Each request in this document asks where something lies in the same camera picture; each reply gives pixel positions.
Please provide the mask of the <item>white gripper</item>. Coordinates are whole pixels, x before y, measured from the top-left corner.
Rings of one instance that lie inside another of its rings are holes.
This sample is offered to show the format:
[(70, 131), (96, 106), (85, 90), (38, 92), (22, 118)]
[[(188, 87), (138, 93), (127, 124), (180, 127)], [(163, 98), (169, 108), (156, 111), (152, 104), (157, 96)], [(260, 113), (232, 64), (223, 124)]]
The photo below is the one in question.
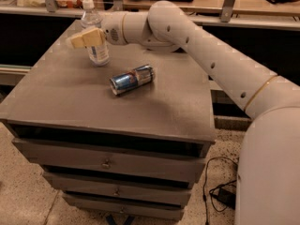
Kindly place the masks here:
[(97, 27), (89, 27), (66, 39), (69, 48), (77, 49), (103, 45), (107, 41), (114, 45), (126, 45), (123, 32), (125, 12), (112, 12), (104, 16), (101, 30)]

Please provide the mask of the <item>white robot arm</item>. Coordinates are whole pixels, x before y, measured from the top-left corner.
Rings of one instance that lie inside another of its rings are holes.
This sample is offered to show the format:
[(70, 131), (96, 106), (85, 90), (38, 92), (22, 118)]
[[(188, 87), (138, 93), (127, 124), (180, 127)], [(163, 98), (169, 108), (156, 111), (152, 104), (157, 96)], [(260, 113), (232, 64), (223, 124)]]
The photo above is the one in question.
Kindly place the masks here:
[(300, 86), (204, 31), (169, 1), (148, 11), (107, 13), (71, 48), (110, 42), (182, 48), (252, 120), (237, 173), (234, 225), (300, 225)]

